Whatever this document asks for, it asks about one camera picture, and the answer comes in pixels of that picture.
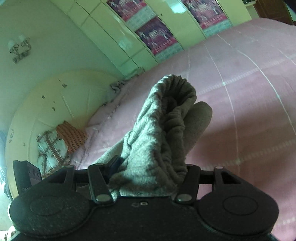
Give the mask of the brown wooden door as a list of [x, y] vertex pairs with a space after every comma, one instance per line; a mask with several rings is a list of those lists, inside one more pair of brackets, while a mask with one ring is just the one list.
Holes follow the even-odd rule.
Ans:
[[276, 20], [289, 25], [295, 24], [287, 5], [282, 0], [257, 0], [254, 7], [260, 18]]

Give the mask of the grey-green pant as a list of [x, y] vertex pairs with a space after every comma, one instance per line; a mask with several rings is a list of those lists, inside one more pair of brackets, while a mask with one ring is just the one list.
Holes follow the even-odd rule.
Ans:
[[111, 196], [170, 196], [187, 174], [187, 154], [208, 127], [212, 108], [197, 101], [195, 88], [176, 75], [156, 83], [129, 132], [99, 158], [123, 163], [107, 185]]

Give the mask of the right pink calendar poster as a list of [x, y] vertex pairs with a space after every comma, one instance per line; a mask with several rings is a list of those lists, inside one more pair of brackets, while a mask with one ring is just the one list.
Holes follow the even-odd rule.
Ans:
[[232, 27], [232, 23], [216, 0], [184, 0], [186, 6], [206, 37]]

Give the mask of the grey crumpled cloth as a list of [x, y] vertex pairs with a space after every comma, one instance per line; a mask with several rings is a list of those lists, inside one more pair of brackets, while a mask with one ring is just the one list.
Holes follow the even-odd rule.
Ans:
[[128, 82], [129, 80], [119, 80], [117, 82], [112, 83], [110, 87], [115, 93], [119, 93], [123, 86], [125, 86]]

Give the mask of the pink calendar poster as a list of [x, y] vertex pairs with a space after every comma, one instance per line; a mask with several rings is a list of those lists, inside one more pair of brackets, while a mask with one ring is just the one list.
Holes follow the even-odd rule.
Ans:
[[216, 0], [184, 0], [186, 6], [206, 37], [232, 27], [232, 23]]
[[158, 62], [183, 51], [176, 37], [145, 1], [107, 1]]

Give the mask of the cream curved headboard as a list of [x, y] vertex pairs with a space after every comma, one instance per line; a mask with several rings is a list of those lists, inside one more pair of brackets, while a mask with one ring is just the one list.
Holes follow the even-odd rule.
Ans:
[[6, 141], [6, 178], [13, 198], [19, 194], [13, 161], [36, 165], [36, 137], [63, 121], [75, 128], [86, 127], [111, 94], [110, 85], [117, 81], [118, 78], [102, 71], [76, 70], [44, 80], [29, 93], [15, 112]]

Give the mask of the orange striped pillow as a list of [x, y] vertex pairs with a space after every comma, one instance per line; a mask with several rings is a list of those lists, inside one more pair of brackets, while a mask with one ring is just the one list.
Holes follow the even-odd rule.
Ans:
[[76, 152], [83, 146], [87, 140], [87, 135], [84, 131], [75, 128], [67, 121], [59, 124], [56, 127], [58, 135], [64, 140], [69, 154]]

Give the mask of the wall lamp fixture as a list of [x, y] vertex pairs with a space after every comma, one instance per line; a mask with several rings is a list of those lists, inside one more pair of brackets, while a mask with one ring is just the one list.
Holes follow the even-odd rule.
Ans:
[[30, 38], [24, 34], [18, 36], [18, 42], [11, 39], [8, 42], [8, 49], [10, 54], [13, 54], [12, 61], [17, 64], [25, 57], [29, 56], [32, 46], [30, 43]]

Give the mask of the pink checked bedsheet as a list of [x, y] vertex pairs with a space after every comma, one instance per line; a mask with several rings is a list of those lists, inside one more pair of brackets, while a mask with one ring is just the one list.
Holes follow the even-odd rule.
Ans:
[[100, 105], [71, 163], [84, 169], [115, 145], [169, 74], [186, 78], [213, 111], [187, 163], [224, 166], [270, 195], [280, 209], [273, 234], [295, 240], [295, 26], [251, 20], [132, 78], [112, 103]]

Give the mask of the left pink calendar poster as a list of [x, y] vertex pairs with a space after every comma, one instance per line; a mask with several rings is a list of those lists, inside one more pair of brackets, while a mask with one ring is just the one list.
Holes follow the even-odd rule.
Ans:
[[183, 51], [176, 37], [145, 1], [107, 1], [158, 62]]

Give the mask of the light green wardrobe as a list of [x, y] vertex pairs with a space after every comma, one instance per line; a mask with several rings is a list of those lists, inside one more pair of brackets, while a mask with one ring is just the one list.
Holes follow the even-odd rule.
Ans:
[[243, 1], [55, 1], [123, 76], [250, 21]]

